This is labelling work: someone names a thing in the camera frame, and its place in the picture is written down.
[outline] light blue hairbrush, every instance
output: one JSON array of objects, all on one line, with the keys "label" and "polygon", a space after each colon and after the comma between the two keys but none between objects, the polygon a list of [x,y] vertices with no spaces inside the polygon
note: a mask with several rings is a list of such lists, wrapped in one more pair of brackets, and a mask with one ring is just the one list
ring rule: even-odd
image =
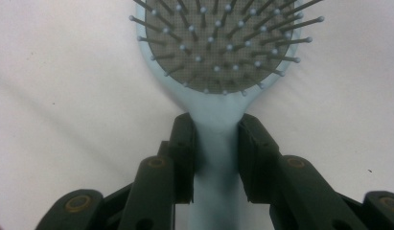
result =
[{"label": "light blue hairbrush", "polygon": [[158,80],[188,110],[198,151],[189,229],[239,229],[237,124],[285,76],[312,0],[134,0],[140,49]]}]

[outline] hairbrush head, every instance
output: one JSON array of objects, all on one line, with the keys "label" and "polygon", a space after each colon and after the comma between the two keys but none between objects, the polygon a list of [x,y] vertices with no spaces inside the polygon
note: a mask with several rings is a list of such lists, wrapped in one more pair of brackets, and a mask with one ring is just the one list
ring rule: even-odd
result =
[{"label": "hairbrush head", "polygon": [[139,34],[147,38],[139,41],[148,42],[148,60],[156,61],[164,76],[202,93],[247,95],[268,77],[284,76],[282,61],[297,62],[290,58],[293,45],[309,42],[297,39],[294,26],[303,17],[295,13],[297,1],[135,2],[142,18],[130,20],[144,29]]}]

